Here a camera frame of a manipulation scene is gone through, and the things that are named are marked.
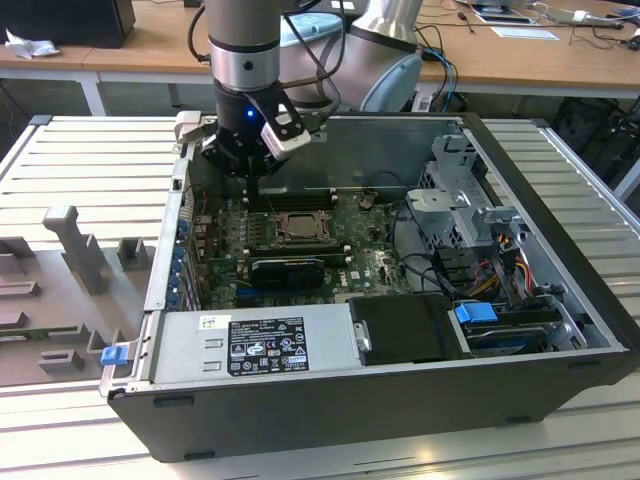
desk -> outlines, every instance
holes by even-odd
[[[615,6],[596,0],[549,3],[602,15]],[[459,25],[439,27],[447,56],[460,73],[458,91],[605,98],[635,98],[640,93],[639,52],[624,47],[598,50],[586,42],[569,45],[571,28],[549,28],[560,41],[500,38],[486,26],[475,26],[477,34],[472,35],[455,12],[444,9],[454,5],[457,4],[453,0],[444,0],[442,4],[438,0],[424,0],[422,14],[440,16],[421,16],[418,20]],[[77,81],[94,115],[107,112],[100,89],[103,82],[212,83],[209,67],[198,64],[187,50],[186,32],[194,9],[184,9],[181,2],[158,5],[142,0],[135,1],[134,8],[136,26],[123,48],[63,46],[58,57],[32,61],[17,59],[2,50],[0,77]],[[464,6],[458,8],[468,11]],[[471,23],[479,23],[472,14],[468,13],[468,17]],[[630,38],[633,31],[627,25],[623,31],[606,32]],[[580,29],[580,34],[592,38],[590,29]],[[436,41],[433,31],[427,35],[431,42]],[[204,21],[196,29],[195,37],[198,50],[208,52]],[[419,89],[433,91],[442,78],[440,65],[425,64]]]
[[[547,3],[569,10],[589,10],[602,16],[616,6],[614,3],[594,0]],[[425,0],[418,24],[458,25],[440,25],[438,28],[442,33],[447,58],[458,67],[458,90],[461,92],[602,98],[636,98],[640,94],[640,77],[637,73],[640,70],[639,52],[618,46],[611,50],[598,50],[585,41],[574,41],[569,45],[572,28],[553,26],[547,20],[540,23],[549,25],[548,30],[559,41],[501,38],[486,24],[482,24],[470,8],[458,6],[473,25],[474,35],[455,12],[444,11],[439,5],[437,0]],[[452,0],[442,3],[445,8],[455,8],[455,5]],[[535,16],[534,12],[526,12],[529,16]],[[600,35],[620,39],[631,38],[634,31],[635,27],[630,24],[626,24],[621,31],[598,30]],[[431,45],[438,45],[433,29],[426,29],[424,33]],[[593,37],[590,28],[578,28],[576,33],[602,43]],[[440,82],[442,67],[439,64],[425,64],[421,87],[435,89]]]

blue latch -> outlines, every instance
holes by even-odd
[[[124,345],[105,347],[102,349],[100,363],[105,367],[107,365],[126,365],[128,352],[129,348]]]
[[[469,302],[463,303],[454,310],[458,322],[460,323],[479,323],[479,322],[497,322],[493,306],[490,303]]]

power supply label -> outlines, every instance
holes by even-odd
[[[227,345],[234,377],[309,370],[302,317],[229,322]]]

